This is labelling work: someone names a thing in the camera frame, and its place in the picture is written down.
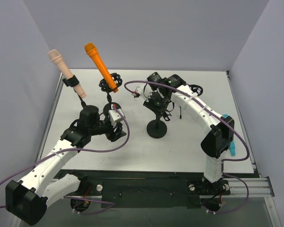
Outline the cyan microphone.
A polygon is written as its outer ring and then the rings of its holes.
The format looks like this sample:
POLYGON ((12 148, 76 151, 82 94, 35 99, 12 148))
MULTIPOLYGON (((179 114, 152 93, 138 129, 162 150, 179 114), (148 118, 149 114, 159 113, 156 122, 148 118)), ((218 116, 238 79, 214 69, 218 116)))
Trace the cyan microphone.
MULTIPOLYGON (((228 116, 229 116, 228 114, 223 114, 224 118, 227 118, 228 116)), ((231 143, 230 143, 229 151, 230 151, 230 155, 231 156, 235 156, 236 155, 234 140, 232 140, 231 143)))

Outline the aluminium frame rail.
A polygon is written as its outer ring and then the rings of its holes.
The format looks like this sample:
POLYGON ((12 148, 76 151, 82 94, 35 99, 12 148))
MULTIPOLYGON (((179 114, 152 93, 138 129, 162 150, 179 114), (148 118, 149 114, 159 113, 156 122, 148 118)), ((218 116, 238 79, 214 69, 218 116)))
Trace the aluminium frame rail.
POLYGON ((230 196, 237 198, 272 198, 275 196, 269 177, 263 177, 258 169, 254 157, 251 156, 251 165, 254 170, 253 174, 233 174, 235 178, 226 177, 230 186, 230 196))

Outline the beige microphone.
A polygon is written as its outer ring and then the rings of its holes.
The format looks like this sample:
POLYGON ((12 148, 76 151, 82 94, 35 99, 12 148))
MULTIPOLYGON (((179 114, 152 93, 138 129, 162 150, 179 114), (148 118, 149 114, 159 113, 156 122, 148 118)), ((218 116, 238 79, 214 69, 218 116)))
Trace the beige microphone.
MULTIPOLYGON (((57 66, 62 75, 66 77, 66 79, 70 79, 73 77, 73 74, 70 71, 69 67, 66 65, 62 55, 56 49, 50 50, 48 52, 48 57, 51 62, 57 66)), ((86 97, 85 91, 83 90, 80 84, 76 85, 74 89, 79 96, 81 96, 82 98, 86 97)))

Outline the black stand with beige microphone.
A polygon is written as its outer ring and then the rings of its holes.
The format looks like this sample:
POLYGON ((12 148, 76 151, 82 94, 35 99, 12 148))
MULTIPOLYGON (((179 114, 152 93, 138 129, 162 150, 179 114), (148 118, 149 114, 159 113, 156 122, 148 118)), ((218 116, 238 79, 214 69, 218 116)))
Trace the black stand with beige microphone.
MULTIPOLYGON (((77 77, 76 77, 75 75, 73 75, 73 77, 70 78, 70 79, 66 79, 66 77, 63 77, 62 81, 63 81, 63 83, 65 84, 66 87, 71 87, 71 88, 73 88, 74 92, 77 94, 77 92, 75 91, 74 87, 75 87, 76 85, 79 85, 80 82, 79 82, 79 80, 77 79, 77 77)), ((83 100, 83 98, 82 98, 81 96, 79 96, 78 94, 77 94, 77 96, 78 96, 78 98, 80 99, 80 104, 81 104, 82 108, 85 108, 85 107, 87 106, 87 105, 86 105, 86 102, 85 102, 85 101, 83 100)))

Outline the black tripod shock mount stand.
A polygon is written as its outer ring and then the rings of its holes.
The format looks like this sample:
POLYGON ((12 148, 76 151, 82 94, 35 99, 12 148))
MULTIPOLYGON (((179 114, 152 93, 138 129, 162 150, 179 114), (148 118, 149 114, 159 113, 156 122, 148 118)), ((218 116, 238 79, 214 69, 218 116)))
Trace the black tripod shock mount stand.
MULTIPOLYGON (((193 93, 193 96, 200 96, 203 94, 203 88, 200 85, 195 85, 195 84, 188 84, 190 90, 193 93)), ((180 110, 179 110, 179 118, 182 119, 182 111, 186 109, 186 107, 188 106, 189 102, 191 101, 191 98, 184 96, 185 99, 185 104, 184 107, 179 106, 180 110)))

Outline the orange microphone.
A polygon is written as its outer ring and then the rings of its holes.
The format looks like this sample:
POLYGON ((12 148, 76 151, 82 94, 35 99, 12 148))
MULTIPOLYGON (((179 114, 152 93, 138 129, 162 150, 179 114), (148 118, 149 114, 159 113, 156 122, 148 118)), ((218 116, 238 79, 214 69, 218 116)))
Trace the orange microphone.
POLYGON ((96 46, 93 43, 88 43, 84 46, 86 54, 93 60, 95 66, 101 73, 103 79, 108 84, 109 88, 116 93, 118 91, 117 85, 102 61, 96 46))

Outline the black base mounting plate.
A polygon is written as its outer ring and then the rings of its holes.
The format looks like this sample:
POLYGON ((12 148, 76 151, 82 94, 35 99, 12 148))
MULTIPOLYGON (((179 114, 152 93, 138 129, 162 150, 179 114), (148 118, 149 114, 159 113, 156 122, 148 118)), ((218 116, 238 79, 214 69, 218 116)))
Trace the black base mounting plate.
POLYGON ((61 170, 54 177, 74 174, 83 179, 73 195, 101 196, 116 208, 199 208, 218 206, 230 195, 228 181, 210 183, 202 173, 61 170))

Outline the black round base clip stand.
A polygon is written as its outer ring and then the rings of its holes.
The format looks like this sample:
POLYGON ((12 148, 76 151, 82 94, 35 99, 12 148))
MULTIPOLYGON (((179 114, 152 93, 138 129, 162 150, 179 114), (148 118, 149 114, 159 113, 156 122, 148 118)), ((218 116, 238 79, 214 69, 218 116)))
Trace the black round base clip stand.
POLYGON ((147 124, 146 131, 148 135, 154 139, 160 139, 163 138, 167 131, 167 125, 161 120, 161 117, 165 121, 170 121, 170 111, 166 111, 164 113, 154 112, 155 119, 150 121, 147 124))

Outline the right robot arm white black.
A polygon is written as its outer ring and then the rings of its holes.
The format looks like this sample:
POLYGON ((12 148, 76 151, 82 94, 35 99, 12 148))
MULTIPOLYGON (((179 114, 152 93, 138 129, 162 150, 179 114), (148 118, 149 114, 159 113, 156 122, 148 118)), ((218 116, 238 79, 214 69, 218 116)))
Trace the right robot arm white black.
POLYGON ((144 99, 143 105, 156 115, 156 119, 147 125, 147 133, 151 137, 165 136, 165 121, 170 120, 170 111, 167 110, 170 103, 186 111, 203 129, 205 138, 201 142, 201 149, 206 154, 206 164, 202 188, 206 193, 215 192, 222 178, 223 152, 229 149, 233 141, 231 129, 234 128, 234 120, 210 110, 198 98, 198 93, 176 74, 162 78, 157 72, 152 73, 147 77, 147 84, 138 86, 135 91, 144 99))

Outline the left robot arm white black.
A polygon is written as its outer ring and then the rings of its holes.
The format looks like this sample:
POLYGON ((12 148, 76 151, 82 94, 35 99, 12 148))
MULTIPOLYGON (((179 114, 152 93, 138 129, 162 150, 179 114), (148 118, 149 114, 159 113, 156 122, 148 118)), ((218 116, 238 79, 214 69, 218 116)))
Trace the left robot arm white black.
POLYGON ((47 156, 33 164, 30 172, 20 180, 11 180, 5 187, 5 208, 28 225, 38 223, 49 206, 69 193, 84 194, 88 183, 84 177, 67 174, 55 183, 52 179, 97 135, 105 135, 115 142, 128 134, 123 131, 125 116, 118 103, 105 105, 105 118, 100 119, 99 109, 87 105, 60 136, 47 156))

